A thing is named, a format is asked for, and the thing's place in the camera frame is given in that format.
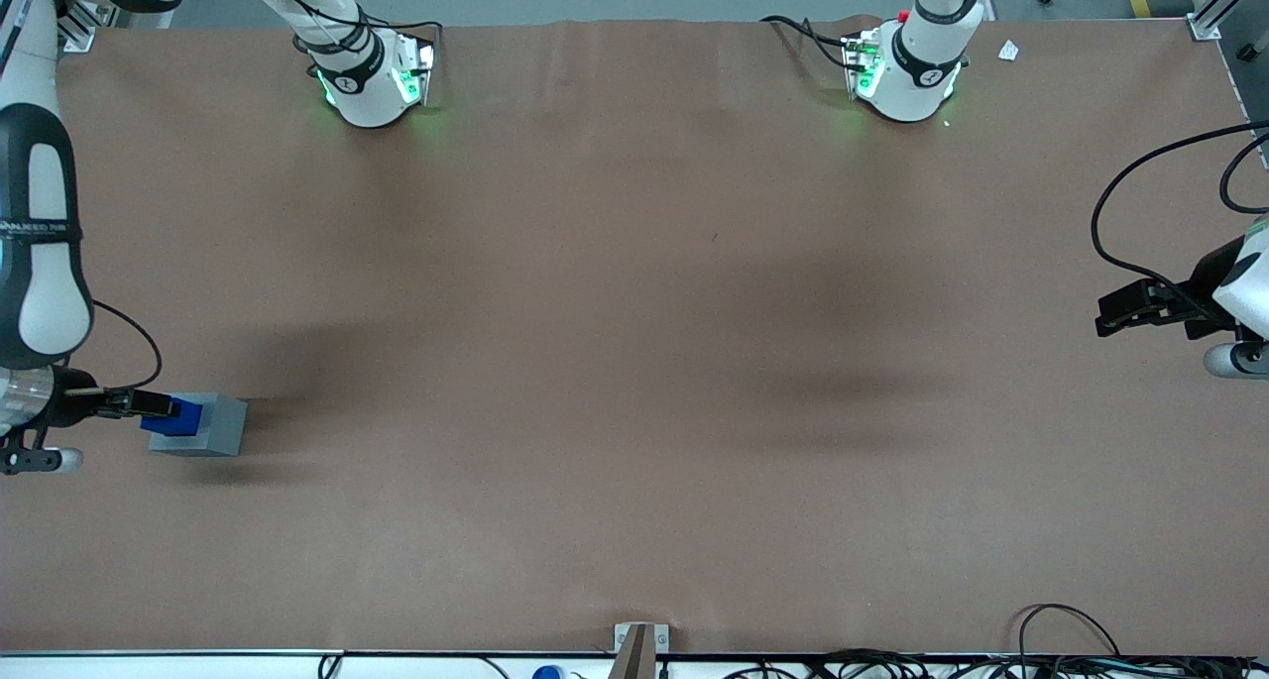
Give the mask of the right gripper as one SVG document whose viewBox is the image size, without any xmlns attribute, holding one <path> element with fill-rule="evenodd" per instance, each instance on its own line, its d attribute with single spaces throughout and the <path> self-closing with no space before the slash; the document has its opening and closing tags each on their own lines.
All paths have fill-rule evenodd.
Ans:
<svg viewBox="0 0 1269 679">
<path fill-rule="evenodd" d="M 67 429 L 94 415 L 98 418 L 140 418 L 147 412 L 176 412 L 176 399 L 147 390 L 105 390 L 88 372 L 53 366 L 49 402 L 42 412 L 42 425 Z"/>
</svg>

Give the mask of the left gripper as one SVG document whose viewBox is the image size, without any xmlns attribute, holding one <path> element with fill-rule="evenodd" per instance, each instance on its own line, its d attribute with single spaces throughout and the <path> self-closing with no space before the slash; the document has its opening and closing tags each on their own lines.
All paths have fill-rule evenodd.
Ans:
<svg viewBox="0 0 1269 679">
<path fill-rule="evenodd" d="M 1096 338 L 1128 327 L 1187 322 L 1187 338 L 1198 340 L 1241 327 L 1242 335 L 1268 339 L 1268 218 L 1260 214 L 1240 239 L 1202 256 L 1187 280 L 1187 292 L 1203 305 L 1192 319 L 1181 296 L 1157 279 L 1138 279 L 1098 300 Z"/>
</svg>

